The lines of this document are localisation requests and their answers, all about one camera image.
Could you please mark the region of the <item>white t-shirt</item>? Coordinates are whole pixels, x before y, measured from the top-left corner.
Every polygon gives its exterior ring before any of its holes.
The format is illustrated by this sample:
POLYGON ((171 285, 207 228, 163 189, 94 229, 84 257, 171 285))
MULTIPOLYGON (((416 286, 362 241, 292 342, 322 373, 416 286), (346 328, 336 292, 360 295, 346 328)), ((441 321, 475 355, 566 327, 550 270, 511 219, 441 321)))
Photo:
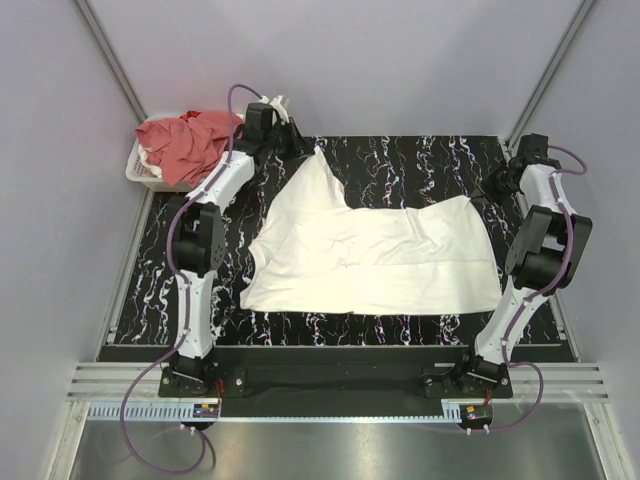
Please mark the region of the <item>white t-shirt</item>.
POLYGON ((446 315, 493 310, 493 248, 466 196, 416 209, 353 209, 321 150, 273 199, 249 251, 240 305, 256 312, 446 315))

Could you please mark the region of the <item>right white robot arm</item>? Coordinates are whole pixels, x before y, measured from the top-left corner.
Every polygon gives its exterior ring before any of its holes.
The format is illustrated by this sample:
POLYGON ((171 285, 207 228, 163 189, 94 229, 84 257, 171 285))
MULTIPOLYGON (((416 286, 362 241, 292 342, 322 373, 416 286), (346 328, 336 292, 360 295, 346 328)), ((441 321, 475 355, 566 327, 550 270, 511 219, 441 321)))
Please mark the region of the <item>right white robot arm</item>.
POLYGON ((488 324, 454 371, 454 384, 476 396, 507 379, 515 345, 537 310, 572 281, 592 232, 593 222, 571 207, 562 186, 564 175, 581 176, 549 156, 548 138, 528 134, 514 158, 503 162, 474 193, 475 203, 498 203, 514 194, 527 198, 528 209, 508 251, 507 283, 488 324))

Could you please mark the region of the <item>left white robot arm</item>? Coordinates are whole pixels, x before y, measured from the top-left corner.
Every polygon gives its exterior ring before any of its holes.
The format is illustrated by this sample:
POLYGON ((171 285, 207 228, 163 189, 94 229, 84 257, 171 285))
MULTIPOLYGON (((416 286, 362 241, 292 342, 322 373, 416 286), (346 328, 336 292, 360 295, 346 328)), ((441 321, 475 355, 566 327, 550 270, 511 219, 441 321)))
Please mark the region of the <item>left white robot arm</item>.
POLYGON ((223 213, 268 159, 294 160, 313 153, 287 104, 281 95, 248 104, 213 171, 186 196, 170 202, 166 249, 178 291, 178 327, 168 371, 196 396, 208 394, 216 382, 211 294, 226 255, 223 213))

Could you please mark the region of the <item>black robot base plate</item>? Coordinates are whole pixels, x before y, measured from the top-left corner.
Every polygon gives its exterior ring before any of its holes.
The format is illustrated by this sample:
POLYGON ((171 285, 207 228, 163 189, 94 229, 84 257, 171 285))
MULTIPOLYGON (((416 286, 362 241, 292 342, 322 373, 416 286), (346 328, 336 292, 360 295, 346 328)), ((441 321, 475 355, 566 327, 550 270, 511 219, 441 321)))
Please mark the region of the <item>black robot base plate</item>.
POLYGON ((223 346, 202 360, 172 357, 159 385, 161 396, 177 398, 375 390, 434 399, 513 395, 505 363, 465 346, 223 346))

